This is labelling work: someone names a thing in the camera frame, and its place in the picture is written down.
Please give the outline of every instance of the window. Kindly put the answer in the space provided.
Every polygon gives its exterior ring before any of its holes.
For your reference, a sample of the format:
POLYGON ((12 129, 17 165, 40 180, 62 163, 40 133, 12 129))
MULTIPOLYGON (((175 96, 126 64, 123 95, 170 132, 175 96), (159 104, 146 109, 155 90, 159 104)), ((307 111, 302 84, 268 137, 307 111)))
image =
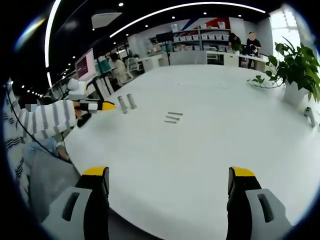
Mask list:
POLYGON ((300 46, 300 35, 293 9, 285 5, 282 8, 270 13, 270 22, 274 56, 281 58, 276 51, 275 43, 287 43, 283 37, 288 39, 295 48, 300 46))

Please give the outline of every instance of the white chair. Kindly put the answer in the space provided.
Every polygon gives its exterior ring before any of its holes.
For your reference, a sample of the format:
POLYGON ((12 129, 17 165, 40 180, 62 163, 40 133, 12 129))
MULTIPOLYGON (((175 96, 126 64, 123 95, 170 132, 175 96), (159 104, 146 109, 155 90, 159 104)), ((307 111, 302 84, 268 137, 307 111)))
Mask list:
POLYGON ((130 72, 141 70, 141 64, 134 57, 129 58, 128 66, 129 66, 128 69, 130 72))

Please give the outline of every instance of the monitor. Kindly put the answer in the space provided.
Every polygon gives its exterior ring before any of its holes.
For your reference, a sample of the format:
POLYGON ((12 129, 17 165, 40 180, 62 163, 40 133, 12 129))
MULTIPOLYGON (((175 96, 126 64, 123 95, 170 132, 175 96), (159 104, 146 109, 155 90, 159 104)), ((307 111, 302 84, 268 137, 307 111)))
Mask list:
POLYGON ((75 70, 79 81, 89 81, 97 75, 92 48, 76 61, 75 70))

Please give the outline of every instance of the metal bar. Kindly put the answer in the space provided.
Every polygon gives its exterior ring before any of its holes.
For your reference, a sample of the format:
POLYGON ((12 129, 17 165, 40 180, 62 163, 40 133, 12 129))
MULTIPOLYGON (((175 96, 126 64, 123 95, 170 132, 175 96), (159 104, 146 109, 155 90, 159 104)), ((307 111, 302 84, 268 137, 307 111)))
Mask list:
POLYGON ((177 120, 177 121, 180 120, 180 118, 176 118, 176 117, 172 117, 172 116, 165 116, 165 117, 168 118, 168 119, 173 119, 173 120, 177 120))
POLYGON ((175 114, 175 115, 179 115, 179 116, 182 116, 183 115, 183 113, 178 113, 178 112, 168 112, 168 114, 175 114))
POLYGON ((164 121, 165 123, 176 124, 176 121, 164 121))
POLYGON ((134 98, 132 97, 132 94, 129 93, 126 96, 127 96, 128 101, 130 103, 131 109, 135 109, 137 107, 137 105, 136 105, 136 103, 134 101, 134 98))
POLYGON ((118 100, 119 100, 119 103, 120 103, 120 105, 121 105, 122 112, 123 112, 124 114, 126 114, 126 113, 128 112, 128 111, 127 111, 127 106, 126 106, 126 104, 125 104, 122 96, 118 96, 118 100))

